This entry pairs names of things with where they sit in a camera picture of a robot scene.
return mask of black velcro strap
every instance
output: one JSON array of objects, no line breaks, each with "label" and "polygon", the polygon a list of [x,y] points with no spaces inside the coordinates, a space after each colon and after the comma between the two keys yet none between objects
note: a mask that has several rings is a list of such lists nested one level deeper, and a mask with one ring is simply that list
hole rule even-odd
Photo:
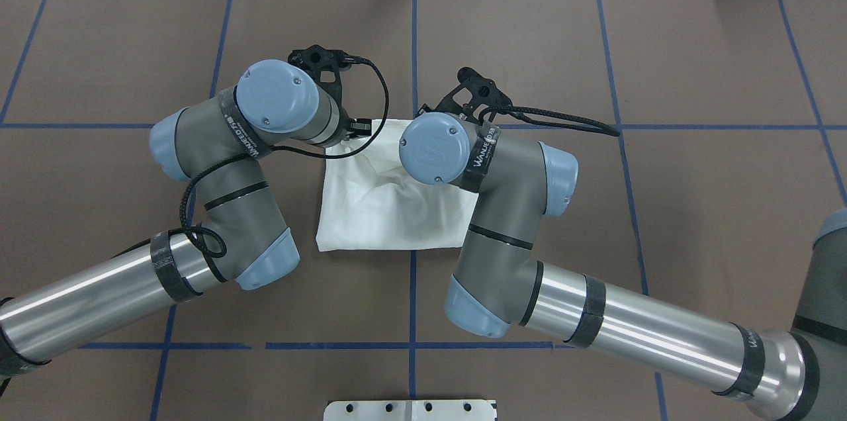
[{"label": "black velcro strap", "polygon": [[817,400],[817,390],[821,385],[821,368],[817,364],[817,355],[815,350],[805,338],[796,333],[789,333],[796,340],[799,346],[799,352],[803,355],[803,365],[805,368],[805,379],[803,381],[803,391],[799,394],[797,404],[778,421],[799,421],[807,417],[811,411],[811,407],[815,405]]},{"label": "black velcro strap", "polygon": [[735,383],[724,391],[712,391],[718,397],[729,397],[737,402],[744,402],[753,397],[753,391],[762,381],[765,374],[765,346],[762,337],[755,331],[733,324],[741,332],[744,340],[744,361],[741,361],[741,372]]},{"label": "black velcro strap", "polygon": [[529,322],[529,318],[532,317],[532,312],[535,310],[535,303],[538,301],[538,294],[541,292],[541,282],[544,280],[544,264],[541,261],[536,261],[535,268],[535,285],[532,288],[532,295],[529,297],[529,304],[527,305],[526,312],[523,313],[523,318],[521,318],[520,326],[526,326],[527,322]]},{"label": "black velcro strap", "polygon": [[500,234],[496,231],[492,231],[492,230],[489,230],[489,229],[486,229],[486,228],[481,228],[481,227],[479,227],[478,225],[475,225],[475,224],[469,224],[468,230],[472,233],[484,235],[485,237],[487,237],[489,239],[499,240],[500,242],[505,242],[506,244],[511,245],[511,246],[517,246],[517,247],[520,247],[521,249],[532,250],[532,243],[531,242],[527,242],[525,240],[520,240],[520,239],[515,239],[514,237],[510,237],[510,236],[505,235],[505,234]]},{"label": "black velcro strap", "polygon": [[597,338],[605,313],[605,282],[590,275],[585,277],[585,303],[577,330],[564,340],[573,348],[588,348]]},{"label": "black velcro strap", "polygon": [[482,185],[482,180],[488,174],[488,167],[491,164],[491,158],[494,156],[499,138],[499,126],[492,122],[483,122],[482,126],[479,126],[477,140],[471,150],[471,156],[462,177],[461,188],[464,191],[479,192],[479,186]]},{"label": "black velcro strap", "polygon": [[[12,300],[12,297],[7,297],[0,301],[0,306]],[[3,327],[0,327],[0,381],[6,378],[11,378],[16,375],[25,375],[30,371],[42,367],[50,361],[33,361],[24,355],[21,355],[14,348],[12,342],[6,337]]]},{"label": "black velcro strap", "polygon": [[196,299],[201,293],[194,292],[188,280],[179,274],[173,252],[170,250],[170,236],[167,231],[158,233],[150,238],[150,261],[154,265],[156,277],[161,287],[176,303]]},{"label": "black velcro strap", "polygon": [[805,318],[805,316],[799,315],[795,315],[793,327],[797,330],[813,334],[814,336],[819,336],[824,340],[829,340],[832,343],[847,346],[847,330],[843,330],[843,328],[834,327],[829,324],[824,324],[824,322],[818,322],[817,320]]},{"label": "black velcro strap", "polygon": [[209,211],[209,210],[211,211],[215,207],[218,207],[221,204],[224,204],[225,202],[230,202],[230,201],[238,199],[240,197],[245,197],[246,195],[248,195],[250,193],[254,193],[256,191],[259,191],[260,189],[265,189],[265,188],[267,188],[267,181],[263,181],[261,183],[255,183],[255,185],[246,186],[245,188],[238,189],[238,191],[233,191],[230,194],[223,195],[223,197],[211,200],[208,203],[206,203],[203,207],[206,208],[206,211]]},{"label": "black velcro strap", "polygon": [[253,126],[244,118],[242,111],[238,108],[235,93],[232,93],[232,99],[218,96],[218,106],[224,116],[226,126],[229,126],[230,132],[236,137],[236,140],[241,141],[248,155],[259,159],[273,152],[270,146],[262,141]]}]

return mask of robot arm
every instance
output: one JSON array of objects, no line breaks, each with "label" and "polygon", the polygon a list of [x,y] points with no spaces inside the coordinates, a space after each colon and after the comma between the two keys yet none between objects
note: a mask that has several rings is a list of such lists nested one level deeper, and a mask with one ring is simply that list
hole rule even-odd
[{"label": "robot arm", "polygon": [[479,194],[445,301],[463,330],[500,337],[524,325],[746,402],[765,419],[843,417],[847,209],[816,243],[791,333],[756,333],[533,260],[542,215],[562,214],[574,192],[568,153],[489,122],[426,113],[402,135],[400,161],[422,183]]},{"label": "robot arm", "polygon": [[166,231],[96,267],[3,300],[0,379],[28,373],[55,355],[228,280],[256,289],[293,270],[299,254],[257,158],[287,138],[327,147],[369,134],[369,120],[351,120],[341,107],[338,79],[326,87],[335,97],[320,83],[321,71],[337,76],[339,67],[354,59],[315,46],[290,56],[294,63],[308,61],[302,65],[306,70],[281,61],[258,62],[237,86],[157,123],[150,147],[166,174],[187,181],[208,173],[197,183],[208,213],[202,227],[218,234],[226,250],[196,232]]}]

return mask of metal bracket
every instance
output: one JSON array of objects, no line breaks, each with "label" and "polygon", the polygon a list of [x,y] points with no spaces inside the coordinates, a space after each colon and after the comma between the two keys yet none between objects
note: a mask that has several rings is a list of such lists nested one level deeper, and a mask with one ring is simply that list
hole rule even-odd
[{"label": "metal bracket", "polygon": [[324,421],[496,421],[495,400],[331,402]]}]

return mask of white cloth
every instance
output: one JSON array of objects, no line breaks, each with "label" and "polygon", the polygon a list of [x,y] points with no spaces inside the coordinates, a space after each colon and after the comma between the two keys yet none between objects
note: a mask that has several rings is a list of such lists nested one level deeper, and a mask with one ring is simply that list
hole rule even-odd
[{"label": "white cloth", "polygon": [[[450,185],[424,185],[400,164],[400,135],[410,120],[386,120],[356,156],[326,161],[318,234],[326,250],[416,250],[461,247],[477,195]],[[373,120],[376,130],[379,120]],[[349,153],[368,138],[343,141],[328,155]]]}]

